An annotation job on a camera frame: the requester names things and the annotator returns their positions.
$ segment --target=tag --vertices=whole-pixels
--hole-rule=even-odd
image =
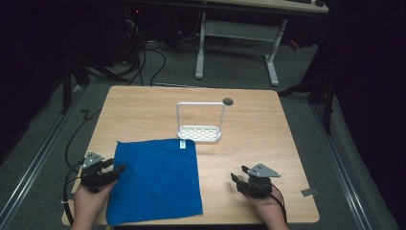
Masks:
[[[180,140],[179,148],[180,148],[181,150],[183,150],[183,149],[186,148],[186,142],[185,142],[185,140]]]
[[[318,194],[319,194],[319,190],[316,189],[316,188],[309,188],[309,189],[306,189],[306,190],[302,190],[302,195],[303,196],[310,196],[310,195],[315,196],[315,195],[318,195]]]

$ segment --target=white plastic basket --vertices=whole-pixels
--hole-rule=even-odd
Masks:
[[[186,125],[182,126],[181,124],[181,107],[185,105],[201,105],[201,106],[220,106],[221,107],[221,115],[219,118],[218,126],[211,126],[211,125]],[[217,142],[221,136],[221,126],[223,123],[224,117],[224,110],[226,104],[225,103],[179,103],[176,106],[177,112],[177,123],[178,123],[178,136],[181,139],[189,139],[193,140],[194,142]]]

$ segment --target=human hand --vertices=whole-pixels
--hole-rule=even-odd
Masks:
[[[273,189],[274,196],[282,203],[282,194],[277,189]],[[283,212],[280,204],[271,196],[267,198],[252,198],[244,195],[252,204],[254,204],[260,218],[265,222],[270,230],[285,230],[289,229],[284,221]]]
[[[79,185],[75,192],[75,221],[71,230],[92,229],[93,223],[104,206],[117,181],[106,185],[98,193],[92,193],[85,186]]]

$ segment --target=black cable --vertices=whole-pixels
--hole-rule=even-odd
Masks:
[[[230,43],[235,44],[235,45],[239,45],[239,46],[243,46],[243,47],[252,47],[252,46],[263,44],[263,43],[265,43],[265,41],[254,40],[250,44],[244,44],[244,43],[241,43],[241,42],[236,42],[236,41],[230,40]]]
[[[198,43],[195,43],[194,46],[185,46],[185,45],[182,44],[182,42],[194,40],[194,39],[200,37],[200,35],[195,35],[195,34],[196,34],[196,31],[197,31],[197,28],[198,28],[199,25],[200,25],[201,17],[202,17],[202,13],[200,13],[200,14],[199,14],[199,17],[197,18],[196,26],[194,27],[194,30],[193,30],[192,34],[191,34],[190,36],[188,36],[187,38],[185,38],[185,39],[178,40],[178,44],[179,44],[179,45],[181,45],[181,46],[183,46],[183,47],[195,47],[195,46],[197,46]]]
[[[68,165],[69,168],[72,169],[72,165],[69,163],[69,159],[68,159],[68,151],[69,151],[69,147],[72,144],[72,141],[74,140],[75,136],[78,134],[78,132],[80,131],[80,129],[86,125],[86,123],[91,120],[94,116],[96,116],[96,114],[100,113],[102,111],[102,109],[100,108],[99,110],[97,110],[95,113],[93,113],[92,115],[90,115],[90,117],[86,118],[84,120],[84,122],[75,130],[74,134],[71,136],[71,139],[69,140],[68,144],[66,145],[65,148],[65,162]]]
[[[78,177],[76,177],[76,178],[73,178],[73,179],[69,180],[69,181],[68,181],[68,185],[69,185],[70,183],[74,182],[74,181],[77,180],[77,179],[81,179],[81,177],[78,176]]]
[[[274,184],[271,184],[271,185],[272,185],[272,187],[274,187],[276,190],[278,190],[278,192],[281,194],[282,202],[280,202],[280,201],[279,201],[274,195],[272,195],[272,194],[269,194],[269,196],[271,196],[273,199],[275,199],[275,201],[277,201],[277,203],[278,203],[279,206],[281,207],[284,222],[287,224],[287,216],[286,216],[286,209],[284,208],[284,198],[283,198],[283,194],[281,193],[281,191],[280,191]]]
[[[193,48],[193,47],[196,47],[196,46],[198,46],[199,45],[199,41],[195,41],[195,42],[193,42],[195,39],[197,39],[197,38],[199,38],[200,36],[195,36],[195,37],[192,37],[192,38],[190,38],[190,39],[188,39],[188,40],[183,40],[182,42],[183,43],[187,43],[187,42],[190,42],[190,43],[192,43],[193,45],[185,45],[185,44],[183,44],[182,42],[180,42],[180,41],[178,41],[178,45],[180,45],[180,46],[183,46],[183,47],[187,47],[187,48]]]
[[[127,75],[127,74],[129,74],[129,73],[134,72],[134,71],[137,69],[137,66],[138,66],[138,63],[137,63],[137,62],[134,62],[134,63],[131,64],[131,66],[130,66],[128,69],[122,71],[121,73],[115,74],[115,75],[118,76],[118,77],[125,76],[125,75]],[[86,72],[87,72],[89,75],[91,75],[91,76],[93,76],[93,77],[96,77],[96,78],[105,78],[105,77],[107,77],[106,75],[98,74],[98,73],[96,73],[96,72],[93,72],[93,71],[91,71],[91,70],[88,69],[88,68],[86,69]]]
[[[210,48],[208,48],[206,45],[205,45],[205,50],[208,50],[208,51],[212,51],[212,52],[218,52],[218,51],[222,51],[222,50],[224,50],[224,49],[226,49],[227,47],[228,47],[228,45],[229,45],[229,43],[230,43],[230,39],[229,38],[218,38],[218,39],[212,39],[212,40],[224,40],[225,39],[225,44],[224,44],[224,46],[223,47],[221,47],[221,48],[219,48],[219,49],[217,49],[217,50],[214,50],[214,49],[210,49]]]
[[[155,53],[161,55],[162,58],[164,58],[164,63],[162,64],[161,68],[158,70],[158,72],[156,72],[156,73],[154,74],[154,76],[152,76],[152,78],[151,78],[151,80],[150,80],[150,82],[149,82],[149,86],[152,86],[152,82],[153,82],[153,80],[155,79],[155,77],[161,72],[162,69],[164,69],[165,64],[167,63],[167,59],[166,59],[165,56],[164,56],[161,52],[159,52],[159,51],[155,51],[155,50],[148,50],[148,51],[155,52]]]
[[[74,223],[74,218],[72,216],[71,208],[69,207],[69,198],[68,198],[68,185],[70,182],[73,180],[69,180],[69,177],[71,176],[71,173],[75,171],[75,167],[81,166],[84,162],[84,158],[79,160],[77,163],[75,163],[71,169],[69,169],[69,172],[66,174],[65,177],[65,183],[63,184],[63,192],[62,192],[62,201],[61,203],[63,204],[63,208],[65,209],[66,217],[68,218],[69,222],[71,225]]]
[[[138,67],[138,72],[132,77],[132,79],[128,82],[128,85],[130,85],[138,75],[140,75],[140,81],[141,85],[144,86],[144,80],[143,80],[143,75],[141,74],[141,71],[144,69],[144,66],[146,65],[146,60],[147,60],[147,55],[146,55],[146,49],[144,49],[144,60],[143,60],[143,65]]]

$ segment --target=blue towel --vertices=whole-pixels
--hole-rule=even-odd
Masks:
[[[107,205],[109,225],[203,214],[194,141],[119,142],[114,168],[122,164]]]

